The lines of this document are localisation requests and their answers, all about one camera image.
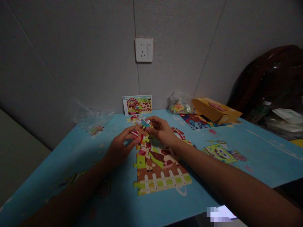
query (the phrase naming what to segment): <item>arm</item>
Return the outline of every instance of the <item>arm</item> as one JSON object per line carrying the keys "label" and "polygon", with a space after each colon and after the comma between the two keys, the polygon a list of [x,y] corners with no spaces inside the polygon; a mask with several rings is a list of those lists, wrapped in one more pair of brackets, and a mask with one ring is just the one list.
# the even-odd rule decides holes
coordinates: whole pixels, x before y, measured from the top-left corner
{"label": "arm", "polygon": [[123,142],[130,139],[135,128],[126,128],[114,138],[105,157],[93,166],[84,176],[69,185],[58,196],[21,224],[21,226],[70,226],[79,217],[86,201],[93,196],[96,188],[106,175],[127,158],[130,151],[140,142],[133,140],[127,147]]}
{"label": "arm", "polygon": [[154,125],[154,128],[147,128],[148,133],[181,156],[248,226],[303,225],[302,211],[273,189],[181,141],[165,120],[156,116],[147,119]]}

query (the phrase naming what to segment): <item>wall panel seam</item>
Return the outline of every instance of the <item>wall panel seam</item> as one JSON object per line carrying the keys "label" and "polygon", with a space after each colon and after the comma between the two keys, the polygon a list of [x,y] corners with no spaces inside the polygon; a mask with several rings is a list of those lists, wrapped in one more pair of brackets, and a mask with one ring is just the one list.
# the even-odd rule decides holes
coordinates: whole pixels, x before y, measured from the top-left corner
{"label": "wall panel seam", "polygon": [[56,85],[56,87],[58,88],[58,90],[60,91],[60,93],[62,94],[63,98],[67,101],[65,95],[63,94],[62,90],[60,89],[59,85],[57,84],[57,82],[55,81],[55,79],[53,78],[53,76],[51,75],[50,71],[48,70],[47,66],[45,65],[44,61],[42,60],[42,58],[41,58],[40,54],[38,53],[37,49],[33,45],[32,41],[30,40],[29,36],[27,35],[26,31],[24,30],[23,26],[21,25],[21,23],[19,22],[18,18],[16,17],[16,15],[15,15],[14,11],[12,10],[11,6],[8,4],[8,2],[6,0],[5,0],[5,3],[7,4],[7,7],[11,11],[11,13],[12,13],[13,17],[15,18],[15,20],[17,21],[20,29],[23,31],[23,33],[24,33],[27,41],[30,43],[31,47],[34,49],[37,57],[42,62],[42,65],[45,68],[45,70],[47,71],[48,75],[51,77],[52,81],[54,82],[54,84]]}
{"label": "wall panel seam", "polygon": [[196,86],[196,89],[195,89],[195,93],[194,93],[194,95],[193,95],[194,97],[196,96],[196,92],[197,92],[197,89],[198,89],[198,85],[199,85],[200,79],[201,79],[201,77],[202,77],[202,73],[203,73],[203,70],[204,70],[204,67],[205,67],[207,58],[208,58],[208,54],[209,54],[209,52],[210,52],[210,50],[211,50],[212,43],[213,43],[213,41],[214,41],[214,39],[215,39],[215,36],[216,36],[216,33],[217,33],[217,29],[218,29],[218,27],[219,27],[219,24],[220,24],[220,21],[221,21],[221,17],[222,17],[224,8],[225,8],[226,1],[227,1],[227,0],[225,0],[225,2],[224,2],[224,5],[223,5],[223,8],[222,8],[222,11],[221,11],[221,14],[220,14],[218,23],[217,23],[216,30],[215,30],[214,35],[213,35],[213,37],[212,37],[211,44],[210,44],[210,46],[209,46],[209,49],[208,49],[208,52],[207,52],[207,55],[206,55],[206,58],[205,58],[205,61],[204,61],[203,67],[202,67],[202,71],[201,71],[201,74],[200,74],[200,77],[199,77],[199,80],[198,80],[198,83],[197,83],[197,86]]}

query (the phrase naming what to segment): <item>spongebob squarepants print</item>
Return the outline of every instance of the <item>spongebob squarepants print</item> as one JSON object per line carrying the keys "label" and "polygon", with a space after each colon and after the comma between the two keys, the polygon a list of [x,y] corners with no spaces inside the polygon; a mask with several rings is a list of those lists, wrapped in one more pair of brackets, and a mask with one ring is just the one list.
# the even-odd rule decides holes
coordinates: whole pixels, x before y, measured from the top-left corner
{"label": "spongebob squarepants print", "polygon": [[233,163],[239,161],[247,161],[247,158],[241,155],[237,150],[227,151],[226,142],[224,141],[210,141],[213,144],[207,147],[204,147],[201,151],[205,154],[212,156],[226,164],[233,166]]}

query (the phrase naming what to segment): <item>hand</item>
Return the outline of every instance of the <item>hand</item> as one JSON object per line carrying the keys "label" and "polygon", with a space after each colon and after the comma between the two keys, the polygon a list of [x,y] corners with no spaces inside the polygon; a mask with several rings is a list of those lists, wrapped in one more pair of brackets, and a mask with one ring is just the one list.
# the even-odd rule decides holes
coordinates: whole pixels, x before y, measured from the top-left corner
{"label": "hand", "polygon": [[128,146],[124,146],[124,140],[128,140],[134,137],[130,132],[136,126],[132,126],[124,129],[120,135],[116,136],[111,142],[105,157],[102,159],[110,170],[121,165],[128,157],[130,151],[141,141],[141,138],[135,138]]}
{"label": "hand", "polygon": [[155,135],[162,144],[170,147],[176,141],[179,141],[166,120],[157,116],[146,118],[146,120],[150,120],[150,124],[153,126],[153,128],[146,128],[146,131],[151,135]]}

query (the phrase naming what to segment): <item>cardboard box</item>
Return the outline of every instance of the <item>cardboard box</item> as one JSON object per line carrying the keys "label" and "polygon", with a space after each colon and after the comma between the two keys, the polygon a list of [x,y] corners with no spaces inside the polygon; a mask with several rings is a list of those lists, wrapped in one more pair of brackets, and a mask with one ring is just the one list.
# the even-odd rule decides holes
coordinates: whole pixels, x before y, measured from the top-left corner
{"label": "cardboard box", "polygon": [[192,102],[197,115],[204,115],[217,124],[235,122],[242,115],[241,112],[207,97],[194,98]]}

